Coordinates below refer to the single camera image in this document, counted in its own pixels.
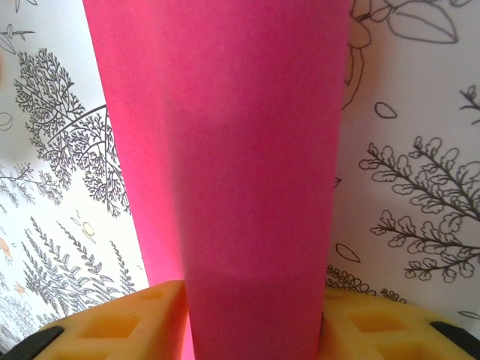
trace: pink sheet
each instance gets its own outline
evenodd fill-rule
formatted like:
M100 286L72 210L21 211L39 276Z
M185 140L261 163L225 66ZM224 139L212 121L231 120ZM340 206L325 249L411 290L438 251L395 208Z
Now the pink sheet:
M315 359L348 1L84 3L148 278L181 275L181 239L196 357Z

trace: wallpaper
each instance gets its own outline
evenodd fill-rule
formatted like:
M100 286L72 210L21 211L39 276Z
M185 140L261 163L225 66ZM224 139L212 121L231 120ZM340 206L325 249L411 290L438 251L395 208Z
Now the wallpaper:
M0 351L147 286L81 0L0 1Z
M480 1L356 0L327 284L480 337Z

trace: orange bird illustration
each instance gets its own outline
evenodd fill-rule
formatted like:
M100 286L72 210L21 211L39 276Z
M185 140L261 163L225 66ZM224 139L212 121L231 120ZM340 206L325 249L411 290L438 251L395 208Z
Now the orange bird illustration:
M5 254L5 259L7 260L7 264L11 265L14 258L12 257L12 254L10 252L10 248L8 247L7 242L3 238L0 238L0 249L2 249Z

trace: tree illustration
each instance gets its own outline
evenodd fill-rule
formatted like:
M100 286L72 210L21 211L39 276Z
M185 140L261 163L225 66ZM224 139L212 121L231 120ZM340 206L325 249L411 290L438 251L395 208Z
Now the tree illustration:
M424 254L421 261L409 261L405 276L428 281L438 272L446 283L452 283L458 275L471 278L480 263L480 247L458 238L465 222L480 222L480 162L461 164L458 148L444 150L442 146L438 137L425 143L418 136L412 152L395 156L390 146L379 151L370 144L370 158L359 166L373 170L375 182L391 183L396 194L408 197L410 204L438 221L415 225L410 216L398 219L385 210L370 229L377 236L388 235L391 248Z
M43 232L33 217L31 222L36 238L26 229L28 242L22 242L29 262L25 262L26 287L39 295L45 304L51 305L57 315L67 316L135 291L129 271L113 243L120 273L117 282L104 274L102 262L96 261L95 255L60 223L57 224L65 238L57 243ZM73 244L76 253L62 251L59 244L66 241ZM70 258L74 255L81 259L82 267L70 265Z
M30 163L18 163L13 167L13 171L6 173L0 163L0 194L6 195L15 207L20 205L18 195L27 203L35 204L35 196L32 194L34 191L56 205L62 200L62 189L49 173L39 171L35 174ZM7 213L1 203L0 210Z
M350 36L344 76L343 108L350 105L362 82L365 50L374 41L372 24L385 24L394 36L429 44L456 44L458 31L449 8L471 0L354 0L350 10Z
M74 83L68 72L47 49L35 55L19 52L18 58L16 102L30 114L26 127L37 156L50 163L64 189L72 175L83 170L91 198L106 204L113 217L130 213L106 105L86 111L71 92Z

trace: black plastic part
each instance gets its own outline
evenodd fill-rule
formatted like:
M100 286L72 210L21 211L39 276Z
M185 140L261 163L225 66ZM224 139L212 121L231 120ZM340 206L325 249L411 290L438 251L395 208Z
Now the black plastic part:
M480 360L480 340L470 334L467 330L441 321L431 322L430 325L432 325L433 328L443 336L455 343L465 351L465 353L472 356L475 360Z
M18 343L9 352L3 355L1 360L34 360L38 354L45 350L64 329L61 326L53 326L45 330L35 332Z

